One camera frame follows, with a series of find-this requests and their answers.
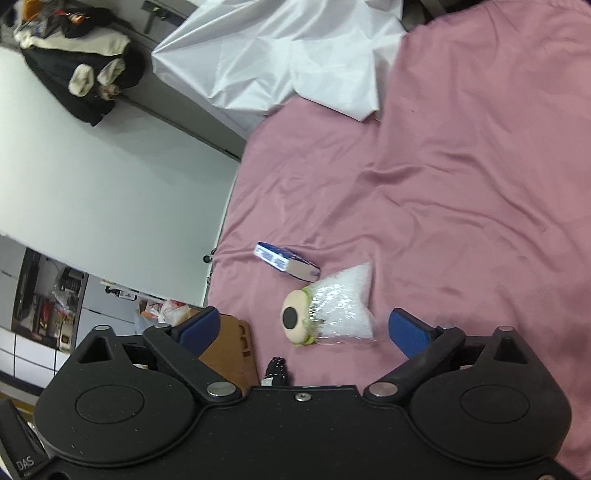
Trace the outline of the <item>brown cardboard box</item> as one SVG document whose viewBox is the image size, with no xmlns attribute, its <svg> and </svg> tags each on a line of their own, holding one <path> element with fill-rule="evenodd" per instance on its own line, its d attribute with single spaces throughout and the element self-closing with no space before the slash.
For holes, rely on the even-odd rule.
<svg viewBox="0 0 591 480">
<path fill-rule="evenodd" d="M 238 386 L 243 394 L 259 386 L 256 353 L 250 337 L 249 323 L 233 316 L 221 315 L 221 330 L 198 359 L 229 382 Z"/>
</svg>

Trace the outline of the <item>pink bed sheet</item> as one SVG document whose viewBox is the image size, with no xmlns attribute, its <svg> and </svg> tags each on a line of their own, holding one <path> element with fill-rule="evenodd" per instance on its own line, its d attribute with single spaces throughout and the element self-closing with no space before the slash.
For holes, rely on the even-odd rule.
<svg viewBox="0 0 591 480">
<path fill-rule="evenodd" d="M 373 267 L 368 344 L 291 345 L 297 281 L 253 254 L 332 274 Z M 401 363 L 403 308 L 470 335 L 514 327 L 573 411 L 561 463 L 590 475 L 590 5 L 487 1 L 416 28 L 383 118 L 294 99 L 246 145 L 208 301 L 249 323 L 256 358 L 304 385 L 366 386 Z"/>
</svg>

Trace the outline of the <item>white plastic bag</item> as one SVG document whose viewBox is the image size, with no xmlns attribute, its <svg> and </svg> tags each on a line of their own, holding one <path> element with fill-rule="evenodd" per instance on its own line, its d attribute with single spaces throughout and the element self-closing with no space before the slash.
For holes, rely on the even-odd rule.
<svg viewBox="0 0 591 480">
<path fill-rule="evenodd" d="M 175 300 L 166 300 L 160 307 L 158 322 L 177 326 L 189 320 L 199 311 L 200 309 L 197 307 Z"/>
</svg>

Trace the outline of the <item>black hanging jacket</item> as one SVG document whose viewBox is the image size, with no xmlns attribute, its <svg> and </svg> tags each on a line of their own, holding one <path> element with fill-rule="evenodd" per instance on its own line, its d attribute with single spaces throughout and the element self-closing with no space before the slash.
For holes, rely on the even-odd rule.
<svg viewBox="0 0 591 480">
<path fill-rule="evenodd" d="M 25 63 L 76 119 L 94 127 L 145 71 L 131 39 L 112 28 L 114 13 L 75 1 L 17 1 L 14 41 Z"/>
</svg>

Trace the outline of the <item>white draped cloth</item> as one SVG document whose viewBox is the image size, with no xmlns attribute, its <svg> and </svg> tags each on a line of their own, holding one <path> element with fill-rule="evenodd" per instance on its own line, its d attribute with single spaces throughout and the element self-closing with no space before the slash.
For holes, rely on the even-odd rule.
<svg viewBox="0 0 591 480">
<path fill-rule="evenodd" d="M 155 75 L 235 131 L 293 96 L 363 121 L 406 31 L 400 1 L 204 1 L 152 52 Z"/>
</svg>

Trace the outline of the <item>clear plastic bag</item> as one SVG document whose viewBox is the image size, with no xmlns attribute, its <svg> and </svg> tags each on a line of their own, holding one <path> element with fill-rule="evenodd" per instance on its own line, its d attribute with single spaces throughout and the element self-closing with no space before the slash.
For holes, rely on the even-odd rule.
<svg viewBox="0 0 591 480">
<path fill-rule="evenodd" d="M 373 268 L 369 262 L 336 272 L 304 289 L 310 302 L 311 332 L 321 343 L 375 340 L 369 309 Z"/>
</svg>

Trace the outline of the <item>small blue card box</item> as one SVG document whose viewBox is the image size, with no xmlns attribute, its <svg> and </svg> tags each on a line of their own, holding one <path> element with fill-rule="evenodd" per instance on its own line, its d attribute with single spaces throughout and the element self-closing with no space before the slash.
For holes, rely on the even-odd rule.
<svg viewBox="0 0 591 480">
<path fill-rule="evenodd" d="M 277 271 L 286 273 L 295 279 L 308 283 L 314 283 L 320 279 L 321 269 L 317 265 L 288 249 L 259 242 L 253 249 L 253 254 Z"/>
</svg>

